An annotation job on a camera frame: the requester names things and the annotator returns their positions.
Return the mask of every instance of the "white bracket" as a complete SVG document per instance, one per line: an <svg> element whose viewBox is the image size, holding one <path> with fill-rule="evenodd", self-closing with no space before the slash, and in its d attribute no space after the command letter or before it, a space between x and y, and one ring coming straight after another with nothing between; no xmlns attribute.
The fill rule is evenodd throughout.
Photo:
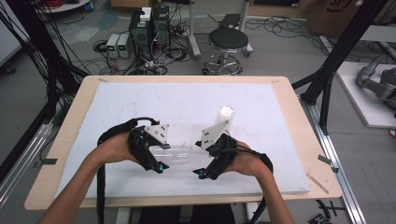
<svg viewBox="0 0 396 224"><path fill-rule="evenodd" d="M225 131L230 121L224 120L221 123L213 125L207 129L202 130L201 149L205 150L218 141L221 134Z"/></svg>
<svg viewBox="0 0 396 224"><path fill-rule="evenodd" d="M168 137L169 124L159 124L145 127L145 131L153 138L157 139L162 144L166 144L166 138Z"/></svg>

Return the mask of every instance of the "black pants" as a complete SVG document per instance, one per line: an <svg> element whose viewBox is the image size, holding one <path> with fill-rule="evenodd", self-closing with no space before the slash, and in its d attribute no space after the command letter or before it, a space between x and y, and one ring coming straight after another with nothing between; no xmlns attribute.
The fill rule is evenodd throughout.
<svg viewBox="0 0 396 224"><path fill-rule="evenodd" d="M178 224L180 206L144 207L139 224ZM190 224L235 224L230 204L195 205Z"/></svg>

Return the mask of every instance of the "human hand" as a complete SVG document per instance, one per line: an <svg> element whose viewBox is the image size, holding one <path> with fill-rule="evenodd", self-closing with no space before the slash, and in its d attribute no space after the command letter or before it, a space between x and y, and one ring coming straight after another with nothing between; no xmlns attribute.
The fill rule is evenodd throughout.
<svg viewBox="0 0 396 224"><path fill-rule="evenodd" d="M250 149L250 147L241 141L236 140L240 149ZM237 152L233 162L225 169L224 173L235 171L241 175L257 176L261 172L270 173L270 169L255 155L246 152Z"/></svg>
<svg viewBox="0 0 396 224"><path fill-rule="evenodd" d="M137 159L129 151L128 136L129 133L114 135L99 145L92 152L92 155L102 164L126 160L138 163Z"/></svg>

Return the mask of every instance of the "person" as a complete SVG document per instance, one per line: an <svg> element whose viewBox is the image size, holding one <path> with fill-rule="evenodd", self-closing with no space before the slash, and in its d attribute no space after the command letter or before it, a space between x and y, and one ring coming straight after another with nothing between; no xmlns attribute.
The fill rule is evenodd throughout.
<svg viewBox="0 0 396 224"><path fill-rule="evenodd" d="M37 223L73 223L93 178L103 164L126 160L137 163L137 159L129 152L127 140L128 133L120 133L96 147L84 159L72 179ZM238 145L249 148L243 142L238 141ZM226 172L255 176L267 202L271 223L294 223L273 174L259 158L249 153L238 152L234 161L224 171Z"/></svg>

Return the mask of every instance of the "stool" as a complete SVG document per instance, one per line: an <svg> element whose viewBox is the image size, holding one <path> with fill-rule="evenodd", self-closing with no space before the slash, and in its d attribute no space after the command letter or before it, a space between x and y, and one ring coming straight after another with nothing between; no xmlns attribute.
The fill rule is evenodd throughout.
<svg viewBox="0 0 396 224"><path fill-rule="evenodd" d="M214 49L221 50L221 54L214 54L206 60L202 70L204 75L209 72L216 75L236 75L242 72L239 61L228 53L247 48L248 37L243 32L233 28L219 28L210 33L209 44Z"/></svg>

